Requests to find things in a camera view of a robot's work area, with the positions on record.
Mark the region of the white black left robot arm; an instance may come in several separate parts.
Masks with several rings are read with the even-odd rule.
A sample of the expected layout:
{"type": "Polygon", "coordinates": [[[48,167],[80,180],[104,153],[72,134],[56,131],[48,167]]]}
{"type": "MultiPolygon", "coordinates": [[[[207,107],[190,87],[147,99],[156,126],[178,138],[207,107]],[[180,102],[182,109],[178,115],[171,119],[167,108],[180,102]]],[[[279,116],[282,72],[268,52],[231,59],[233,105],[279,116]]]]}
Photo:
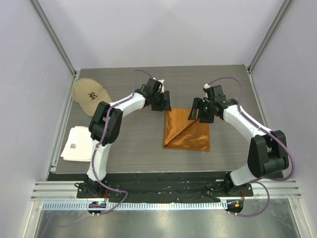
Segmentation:
{"type": "Polygon", "coordinates": [[[118,138],[122,119],[150,106],[153,111],[171,111],[169,91],[164,80],[149,78],[141,88],[113,103],[100,102],[90,121],[92,160],[83,182],[76,183],[77,198],[99,198],[106,192],[106,164],[112,144],[118,138]]]}

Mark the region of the orange cloth napkin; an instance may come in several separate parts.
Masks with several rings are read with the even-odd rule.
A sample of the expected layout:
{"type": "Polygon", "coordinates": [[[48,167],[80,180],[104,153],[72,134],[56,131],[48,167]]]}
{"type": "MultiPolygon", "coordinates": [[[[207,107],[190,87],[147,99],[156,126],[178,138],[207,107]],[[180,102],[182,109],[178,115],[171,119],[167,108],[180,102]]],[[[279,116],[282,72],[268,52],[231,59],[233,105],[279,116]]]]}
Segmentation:
{"type": "Polygon", "coordinates": [[[198,119],[188,120],[190,109],[174,108],[165,112],[163,148],[187,151],[209,151],[210,128],[198,119]]]}

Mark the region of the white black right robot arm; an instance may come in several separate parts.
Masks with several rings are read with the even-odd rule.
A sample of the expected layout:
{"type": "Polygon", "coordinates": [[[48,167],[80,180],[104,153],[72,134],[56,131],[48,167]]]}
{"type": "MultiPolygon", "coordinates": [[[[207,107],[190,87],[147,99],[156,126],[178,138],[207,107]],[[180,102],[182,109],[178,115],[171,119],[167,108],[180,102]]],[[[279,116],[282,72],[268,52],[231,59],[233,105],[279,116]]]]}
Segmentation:
{"type": "Polygon", "coordinates": [[[226,194],[235,196],[250,182],[289,167],[286,136],[282,131],[272,131],[250,117],[238,101],[226,98],[220,85],[206,84],[203,91],[206,94],[203,98],[194,98],[188,120],[213,123],[218,117],[232,125],[249,143],[246,164],[225,175],[226,194]]]}

